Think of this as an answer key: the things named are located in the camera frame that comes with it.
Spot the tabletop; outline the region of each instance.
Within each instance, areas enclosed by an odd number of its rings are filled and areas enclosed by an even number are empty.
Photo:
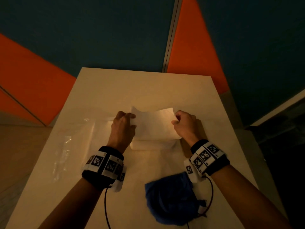
[[[37,228],[81,178],[81,168],[93,142],[97,143],[97,149],[107,142],[108,132],[103,133],[107,124],[103,128],[98,122],[115,116],[119,110],[128,112],[131,106],[140,111],[173,107],[174,111],[181,109],[196,115],[207,138],[257,186],[211,77],[82,68],[6,228]],[[98,133],[95,132],[98,130],[102,133],[97,139]],[[67,135],[73,135],[73,144],[61,164],[59,141]],[[145,183],[184,171],[185,156],[180,144],[171,151],[133,151],[128,148],[124,157],[127,172],[122,190],[107,193],[111,227],[181,228],[156,222],[146,205],[144,189]],[[208,180],[194,184],[194,192],[198,199],[209,201],[211,187]],[[215,184],[207,218],[195,219],[189,226],[191,229],[243,228]],[[104,193],[86,228],[107,228]]]

